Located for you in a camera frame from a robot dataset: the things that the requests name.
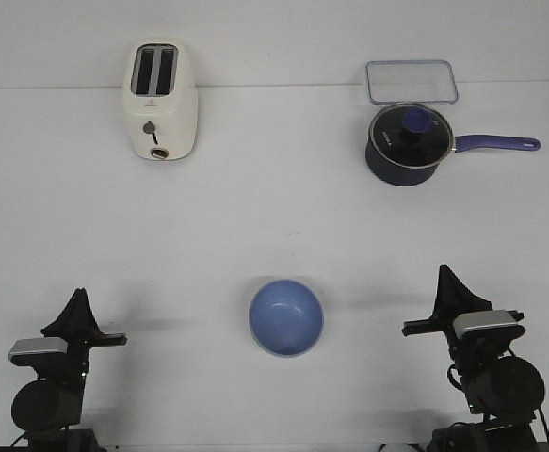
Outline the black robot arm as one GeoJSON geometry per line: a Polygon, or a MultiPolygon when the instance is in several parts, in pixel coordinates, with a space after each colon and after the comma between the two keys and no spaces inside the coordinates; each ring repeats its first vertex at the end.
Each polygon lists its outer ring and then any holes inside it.
{"type": "Polygon", "coordinates": [[[510,349],[525,334],[523,319],[517,310],[495,310],[449,266],[440,266],[432,314],[406,321],[402,334],[444,335],[452,361],[446,377],[482,420],[433,430],[428,451],[539,449],[531,423],[541,415],[545,384],[539,370],[510,349]]]}
{"type": "Polygon", "coordinates": [[[56,320],[41,336],[17,340],[8,360],[30,367],[36,379],[13,399],[11,418],[23,432],[29,451],[102,451],[91,428],[79,428],[89,354],[96,347],[127,343],[123,333],[100,330],[87,290],[77,288],[56,320]]]}

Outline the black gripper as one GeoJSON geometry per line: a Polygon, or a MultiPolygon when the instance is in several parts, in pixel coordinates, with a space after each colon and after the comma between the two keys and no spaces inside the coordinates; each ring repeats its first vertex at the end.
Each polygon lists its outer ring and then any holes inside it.
{"type": "Polygon", "coordinates": [[[523,314],[509,311],[520,327],[474,331],[462,339],[456,337],[452,322],[461,314],[491,310],[492,304],[488,300],[475,295],[448,265],[442,264],[432,313],[434,318],[406,321],[401,331],[404,336],[442,332],[456,367],[485,367],[508,351],[513,340],[525,334],[525,327],[520,324],[523,314]],[[446,319],[450,314],[455,318],[446,319]]]}
{"type": "Polygon", "coordinates": [[[89,353],[94,347],[118,347],[126,344],[125,333],[100,331],[85,288],[76,289],[63,311],[40,331],[44,337],[59,338],[67,343],[63,353],[43,360],[41,373],[48,377],[85,377],[89,371],[89,353]],[[80,301],[80,324],[77,313],[80,301]]]}

